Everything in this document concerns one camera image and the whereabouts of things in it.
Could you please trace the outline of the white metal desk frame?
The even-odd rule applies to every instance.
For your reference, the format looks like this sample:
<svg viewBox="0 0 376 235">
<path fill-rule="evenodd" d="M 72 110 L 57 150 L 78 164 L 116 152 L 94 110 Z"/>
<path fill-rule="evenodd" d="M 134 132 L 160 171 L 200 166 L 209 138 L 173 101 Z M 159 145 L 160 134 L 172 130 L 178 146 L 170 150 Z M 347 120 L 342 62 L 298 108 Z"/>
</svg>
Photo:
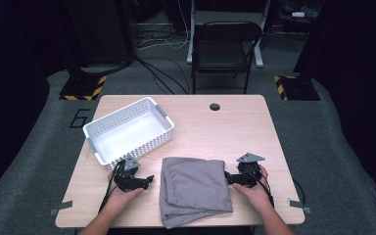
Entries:
<svg viewBox="0 0 376 235">
<path fill-rule="evenodd" d="M 234 12 L 227 12 L 227 11 L 198 11 L 196 9 L 196 1 L 191 0 L 191 10 L 190 10 L 190 41 L 187 53 L 186 63 L 188 65 L 192 64 L 192 53 L 193 53 L 193 42 L 194 42 L 194 33 L 196 27 L 198 25 L 202 25 L 205 23 L 211 23 L 216 21 L 223 21 L 228 20 L 232 22 L 239 22 L 240 20 L 244 20 L 247 22 L 256 23 L 260 26 L 261 29 L 264 29 L 267 18 L 268 18 L 268 10 L 270 4 L 274 0 L 260 0 L 263 2 L 263 9 L 262 10 L 255 10 L 251 13 L 246 13 L 244 10 L 237 10 Z"/>
</svg>

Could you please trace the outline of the person's left hand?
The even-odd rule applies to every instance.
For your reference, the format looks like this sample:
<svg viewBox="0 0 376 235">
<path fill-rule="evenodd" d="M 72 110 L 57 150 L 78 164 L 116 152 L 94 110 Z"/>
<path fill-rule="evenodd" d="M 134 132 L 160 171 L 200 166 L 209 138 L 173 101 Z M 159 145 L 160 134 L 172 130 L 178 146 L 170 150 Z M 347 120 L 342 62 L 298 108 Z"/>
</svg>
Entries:
<svg viewBox="0 0 376 235">
<path fill-rule="evenodd" d="M 105 208 L 114 212 L 122 211 L 132 200 L 137 198 L 143 192 L 143 188 L 123 192 L 114 182 L 112 182 L 108 192 L 108 201 Z"/>
</svg>

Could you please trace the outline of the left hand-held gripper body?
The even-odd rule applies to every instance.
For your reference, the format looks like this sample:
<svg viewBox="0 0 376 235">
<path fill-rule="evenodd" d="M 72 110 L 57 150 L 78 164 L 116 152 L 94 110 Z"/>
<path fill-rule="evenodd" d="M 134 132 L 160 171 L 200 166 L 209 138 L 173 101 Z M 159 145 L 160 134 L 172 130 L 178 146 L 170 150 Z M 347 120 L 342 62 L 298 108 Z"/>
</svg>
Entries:
<svg viewBox="0 0 376 235">
<path fill-rule="evenodd" d="M 113 180 L 121 191 L 132 191 L 144 187 L 144 180 L 135 177 L 139 166 L 140 163 L 133 157 L 126 157 L 117 163 Z"/>
</svg>

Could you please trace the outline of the gray tape strip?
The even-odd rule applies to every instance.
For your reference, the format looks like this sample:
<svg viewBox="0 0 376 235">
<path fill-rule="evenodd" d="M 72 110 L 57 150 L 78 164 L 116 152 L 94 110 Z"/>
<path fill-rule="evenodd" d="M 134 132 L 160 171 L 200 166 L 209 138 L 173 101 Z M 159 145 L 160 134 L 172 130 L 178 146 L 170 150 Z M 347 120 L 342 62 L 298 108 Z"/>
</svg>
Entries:
<svg viewBox="0 0 376 235">
<path fill-rule="evenodd" d="M 292 208 L 301 209 L 304 213 L 311 214 L 312 210 L 310 207 L 307 207 L 303 202 L 295 201 L 292 199 L 288 199 L 288 204 Z"/>
<path fill-rule="evenodd" d="M 54 216 L 54 215 L 57 215 L 59 211 L 65 210 L 65 209 L 68 209 L 68 208 L 71 208 L 71 207 L 72 207 L 72 201 L 61 202 L 57 205 L 52 205 L 49 208 L 47 215 L 48 216 Z"/>
</svg>

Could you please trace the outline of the white perforated plastic basket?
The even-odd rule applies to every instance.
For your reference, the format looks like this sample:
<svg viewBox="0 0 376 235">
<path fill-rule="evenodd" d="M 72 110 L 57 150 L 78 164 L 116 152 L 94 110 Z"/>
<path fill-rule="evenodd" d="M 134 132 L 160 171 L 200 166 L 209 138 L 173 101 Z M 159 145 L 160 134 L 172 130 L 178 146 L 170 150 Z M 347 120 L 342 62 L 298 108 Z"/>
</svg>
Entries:
<svg viewBox="0 0 376 235">
<path fill-rule="evenodd" d="M 151 97 L 145 97 L 82 127 L 100 165 L 114 168 L 130 156 L 138 159 L 172 139 L 174 123 Z"/>
</svg>

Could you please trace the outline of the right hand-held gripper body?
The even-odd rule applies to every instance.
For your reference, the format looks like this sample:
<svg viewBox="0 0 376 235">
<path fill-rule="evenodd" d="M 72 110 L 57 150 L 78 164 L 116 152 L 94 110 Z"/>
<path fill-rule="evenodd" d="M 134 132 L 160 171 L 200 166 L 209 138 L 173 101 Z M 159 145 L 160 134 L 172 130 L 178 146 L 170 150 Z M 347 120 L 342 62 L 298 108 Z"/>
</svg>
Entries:
<svg viewBox="0 0 376 235">
<path fill-rule="evenodd" d="M 254 187 L 262 179 L 259 162 L 263 161 L 264 157 L 246 153 L 237 159 L 238 174 L 233 176 L 233 182 L 242 186 Z"/>
</svg>

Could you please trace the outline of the black stand base striped tape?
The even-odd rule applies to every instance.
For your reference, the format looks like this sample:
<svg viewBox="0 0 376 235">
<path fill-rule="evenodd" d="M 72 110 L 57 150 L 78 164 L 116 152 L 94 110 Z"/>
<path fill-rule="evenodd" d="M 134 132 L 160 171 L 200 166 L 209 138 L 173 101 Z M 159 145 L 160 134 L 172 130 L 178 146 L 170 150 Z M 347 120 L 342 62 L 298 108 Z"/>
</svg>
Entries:
<svg viewBox="0 0 376 235">
<path fill-rule="evenodd" d="M 274 76 L 280 98 L 285 101 L 319 101 L 311 81 L 300 81 L 294 76 Z"/>
<path fill-rule="evenodd" d="M 102 91 L 106 77 L 86 74 L 84 78 L 70 77 L 62 88 L 59 99 L 69 101 L 95 100 Z"/>
</svg>

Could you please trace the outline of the person's right hand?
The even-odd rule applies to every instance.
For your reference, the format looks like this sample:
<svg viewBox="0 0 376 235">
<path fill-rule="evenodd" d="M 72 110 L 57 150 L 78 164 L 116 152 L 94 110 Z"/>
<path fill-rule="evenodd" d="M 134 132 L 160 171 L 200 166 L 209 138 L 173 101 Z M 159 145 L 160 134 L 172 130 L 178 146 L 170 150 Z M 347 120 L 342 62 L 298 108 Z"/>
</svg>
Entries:
<svg viewBox="0 0 376 235">
<path fill-rule="evenodd" d="M 255 210 L 260 205 L 268 205 L 271 204 L 270 197 L 268 196 L 268 182 L 267 182 L 267 176 L 268 173 L 266 169 L 260 165 L 261 169 L 261 175 L 262 179 L 260 180 L 260 183 L 258 183 L 253 188 L 248 188 L 245 186 L 242 186 L 240 184 L 234 183 L 232 187 L 241 193 L 242 195 L 246 196 L 248 199 L 248 202 L 253 206 Z"/>
</svg>

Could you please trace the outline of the gray pants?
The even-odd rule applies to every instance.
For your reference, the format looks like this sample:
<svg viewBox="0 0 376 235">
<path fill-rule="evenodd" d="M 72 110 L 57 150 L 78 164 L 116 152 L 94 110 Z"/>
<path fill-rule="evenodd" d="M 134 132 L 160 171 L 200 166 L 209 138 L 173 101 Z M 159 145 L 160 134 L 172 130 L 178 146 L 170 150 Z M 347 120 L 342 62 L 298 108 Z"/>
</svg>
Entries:
<svg viewBox="0 0 376 235">
<path fill-rule="evenodd" d="M 163 159 L 160 211 L 166 229 L 233 212 L 224 168 L 221 160 Z"/>
</svg>

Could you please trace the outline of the black folding chair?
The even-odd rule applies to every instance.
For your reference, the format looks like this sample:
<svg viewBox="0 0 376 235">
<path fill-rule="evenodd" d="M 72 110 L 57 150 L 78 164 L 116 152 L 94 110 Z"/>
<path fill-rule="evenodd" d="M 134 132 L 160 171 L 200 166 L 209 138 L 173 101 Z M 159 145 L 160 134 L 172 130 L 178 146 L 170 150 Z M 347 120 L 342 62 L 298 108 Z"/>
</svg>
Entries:
<svg viewBox="0 0 376 235">
<path fill-rule="evenodd" d="M 199 90 L 248 91 L 255 48 L 262 29 L 253 22 L 210 22 L 193 34 L 191 78 Z"/>
</svg>

